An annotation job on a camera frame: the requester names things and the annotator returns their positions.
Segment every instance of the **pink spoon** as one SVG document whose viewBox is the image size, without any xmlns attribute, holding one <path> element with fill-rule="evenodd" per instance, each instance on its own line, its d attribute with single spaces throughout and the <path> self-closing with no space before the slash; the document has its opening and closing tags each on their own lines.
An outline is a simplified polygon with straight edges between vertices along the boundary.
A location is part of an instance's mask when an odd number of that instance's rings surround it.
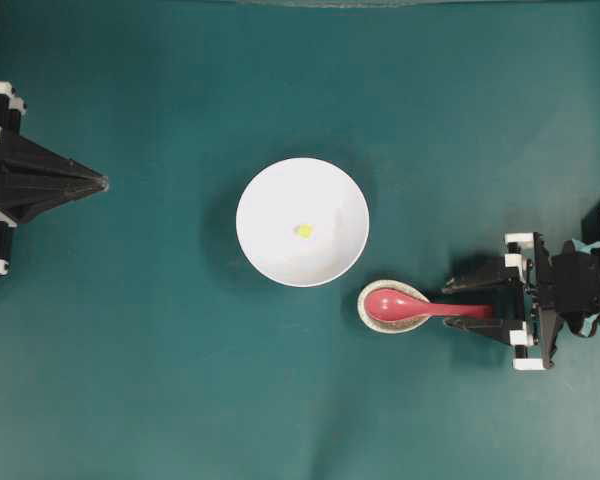
<svg viewBox="0 0 600 480">
<path fill-rule="evenodd" d="M 396 322 L 419 315 L 432 317 L 491 318 L 490 305 L 446 305 L 419 300 L 393 288 L 374 290 L 364 300 L 364 308 L 375 320 Z"/>
</svg>

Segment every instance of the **white bracket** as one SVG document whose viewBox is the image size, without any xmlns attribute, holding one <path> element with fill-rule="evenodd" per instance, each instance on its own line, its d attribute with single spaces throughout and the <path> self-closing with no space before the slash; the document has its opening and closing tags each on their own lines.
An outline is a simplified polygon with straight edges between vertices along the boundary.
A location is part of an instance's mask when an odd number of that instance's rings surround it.
<svg viewBox="0 0 600 480">
<path fill-rule="evenodd" d="M 27 107 L 24 100 L 15 94 L 15 89 L 10 82 L 0 82 L 0 95 L 9 97 L 9 109 L 19 110 L 21 115 L 27 113 Z"/>
<path fill-rule="evenodd" d="M 516 267 L 520 274 L 520 281 L 527 283 L 527 259 L 519 253 L 506 253 L 504 255 L 505 267 Z"/>
<path fill-rule="evenodd" d="M 514 358 L 513 368 L 522 372 L 539 372 L 546 370 L 541 358 Z"/>
<path fill-rule="evenodd" d="M 529 330 L 529 323 L 522 322 L 522 330 L 509 330 L 509 343 L 513 346 L 533 347 L 533 334 Z"/>
<path fill-rule="evenodd" d="M 533 233 L 507 233 L 504 236 L 504 243 L 517 243 L 525 250 L 533 248 Z"/>
</svg>

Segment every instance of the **green mat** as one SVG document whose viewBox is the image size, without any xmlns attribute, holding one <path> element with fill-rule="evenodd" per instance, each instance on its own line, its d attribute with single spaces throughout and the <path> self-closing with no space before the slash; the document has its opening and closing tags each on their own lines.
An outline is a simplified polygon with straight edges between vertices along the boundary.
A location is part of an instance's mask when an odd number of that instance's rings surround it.
<svg viewBox="0 0 600 480">
<path fill-rule="evenodd" d="M 432 291 L 600 202 L 600 1 L 283 9 L 0 1 L 23 134 L 111 190 L 19 229 L 0 282 L 0 480 L 600 480 L 600 332 L 557 367 L 355 298 Z M 315 289 L 244 259 L 238 197 L 315 156 L 371 235 Z"/>
</svg>

